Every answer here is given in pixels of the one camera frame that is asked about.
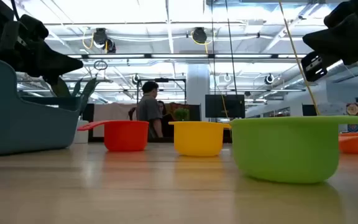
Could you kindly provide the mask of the pale partition panel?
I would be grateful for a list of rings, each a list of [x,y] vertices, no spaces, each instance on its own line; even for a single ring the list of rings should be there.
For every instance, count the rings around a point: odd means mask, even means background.
[[[130,120],[129,112],[136,104],[111,103],[94,106],[94,121]]]

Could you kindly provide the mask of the black station frame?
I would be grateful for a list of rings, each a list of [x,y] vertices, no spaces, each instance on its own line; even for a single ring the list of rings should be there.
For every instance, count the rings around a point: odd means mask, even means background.
[[[179,87],[179,90],[175,89],[159,89],[159,91],[167,91],[167,92],[177,92],[182,91],[184,94],[183,98],[172,98],[172,99],[165,99],[165,101],[170,102],[182,102],[187,104],[187,83],[186,78],[138,78],[136,81],[136,103],[140,100],[140,85],[144,82],[155,82],[155,83],[169,83],[173,82]]]

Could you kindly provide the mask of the black monitor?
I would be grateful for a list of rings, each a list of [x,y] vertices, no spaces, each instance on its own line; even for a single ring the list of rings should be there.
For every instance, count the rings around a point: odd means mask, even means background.
[[[244,95],[206,95],[207,118],[245,118]]]

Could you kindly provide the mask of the yellow measuring cup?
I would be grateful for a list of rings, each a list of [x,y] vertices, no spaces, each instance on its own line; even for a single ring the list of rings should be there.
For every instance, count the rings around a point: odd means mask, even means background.
[[[223,148],[224,130],[227,123],[206,121],[173,121],[173,147],[183,156],[213,157]]]

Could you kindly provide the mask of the green measuring cup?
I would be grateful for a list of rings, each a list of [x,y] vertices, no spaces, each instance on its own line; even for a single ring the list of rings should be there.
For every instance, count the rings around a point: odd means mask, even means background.
[[[339,164],[339,125],[358,116],[286,116],[231,121],[232,154],[240,171],[272,182],[315,184]]]

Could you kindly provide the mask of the red measuring cup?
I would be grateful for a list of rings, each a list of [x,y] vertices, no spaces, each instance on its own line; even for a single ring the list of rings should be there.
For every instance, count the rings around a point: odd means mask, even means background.
[[[109,152],[144,151],[148,143],[149,123],[146,121],[93,121],[77,128],[89,131],[104,126],[104,145]]]

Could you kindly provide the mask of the teal plastic basket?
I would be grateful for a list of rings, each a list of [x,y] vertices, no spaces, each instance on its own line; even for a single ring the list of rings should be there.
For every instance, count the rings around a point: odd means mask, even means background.
[[[21,97],[14,69],[0,61],[0,155],[68,147],[79,113],[79,97]]]

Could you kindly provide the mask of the colourful wall mural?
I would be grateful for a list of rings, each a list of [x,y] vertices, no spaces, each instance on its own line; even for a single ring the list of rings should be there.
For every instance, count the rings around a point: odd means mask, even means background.
[[[358,102],[347,104],[346,114],[349,116],[358,116]],[[347,131],[350,133],[358,133],[358,124],[348,124]]]

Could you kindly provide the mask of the small green bush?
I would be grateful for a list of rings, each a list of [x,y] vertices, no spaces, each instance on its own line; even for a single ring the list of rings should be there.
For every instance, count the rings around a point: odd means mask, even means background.
[[[190,111],[187,108],[177,108],[174,111],[174,116],[177,121],[189,121]]]

